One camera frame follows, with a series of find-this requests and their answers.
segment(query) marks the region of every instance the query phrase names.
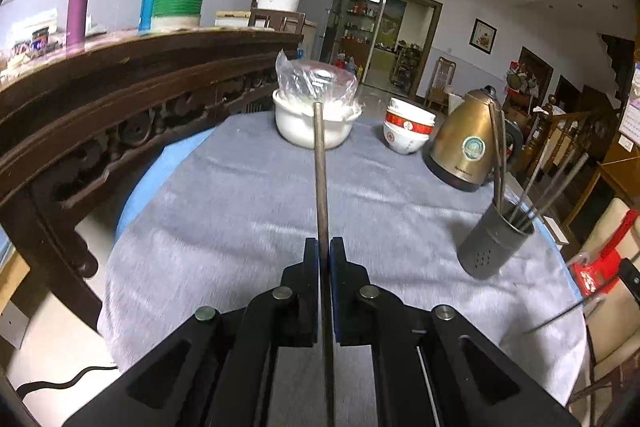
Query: silver bolt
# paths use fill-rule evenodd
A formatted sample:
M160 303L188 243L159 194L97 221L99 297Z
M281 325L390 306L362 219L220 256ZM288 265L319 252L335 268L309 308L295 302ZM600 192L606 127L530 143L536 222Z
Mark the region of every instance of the silver bolt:
M216 316L216 309L211 306L200 306L194 315L200 322L207 322Z
M286 301L293 295L293 291L288 286L278 286L271 292L271 295L278 301Z
M366 299L375 299L378 295L380 295L380 289L377 286L373 286L372 284L367 284L360 288L360 295L362 295Z
M441 304L440 306L436 307L436 317L443 321L450 321L455 316L456 311L451 306Z

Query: clear plastic bag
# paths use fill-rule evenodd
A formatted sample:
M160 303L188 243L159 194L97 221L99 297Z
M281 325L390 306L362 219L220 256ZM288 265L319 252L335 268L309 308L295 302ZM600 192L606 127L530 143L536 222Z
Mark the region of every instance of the clear plastic bag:
M344 121L360 110L358 79L349 71L324 62L289 60L281 51L276 73L279 95L303 114L313 115L314 102L322 102L325 120Z

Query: kettle handle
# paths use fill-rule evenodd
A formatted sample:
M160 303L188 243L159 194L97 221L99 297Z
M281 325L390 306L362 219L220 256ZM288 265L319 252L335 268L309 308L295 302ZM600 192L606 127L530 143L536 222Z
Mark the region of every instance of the kettle handle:
M511 156L509 156L509 160L507 161L507 169L509 169L514 165L518 156L520 156L520 152L522 151L522 146L524 144L524 138L522 136L522 131L515 122L505 119L504 127L506 133L511 136L511 139L513 140L513 153L511 153Z

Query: purple bottle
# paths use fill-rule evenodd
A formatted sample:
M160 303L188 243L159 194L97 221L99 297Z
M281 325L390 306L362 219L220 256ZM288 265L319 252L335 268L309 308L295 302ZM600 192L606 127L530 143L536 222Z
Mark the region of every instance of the purple bottle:
M66 45L84 42L86 4L88 0L69 0L66 12Z

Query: red bag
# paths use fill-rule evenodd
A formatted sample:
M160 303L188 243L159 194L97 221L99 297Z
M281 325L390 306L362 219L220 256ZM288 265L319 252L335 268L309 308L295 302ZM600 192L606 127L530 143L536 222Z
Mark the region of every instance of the red bag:
M613 233L607 244L600 250L600 256L593 263L586 265L574 263L569 267L575 283L578 285L578 288L580 288L583 296L589 296L618 273L618 266L622 258L618 250L616 250L616 247L631 229L636 217L639 215L640 212L637 210L629 210L626 213L622 223L620 223L620 226ZM619 281L619 279L614 279L607 284L602 290L602 293L609 293Z

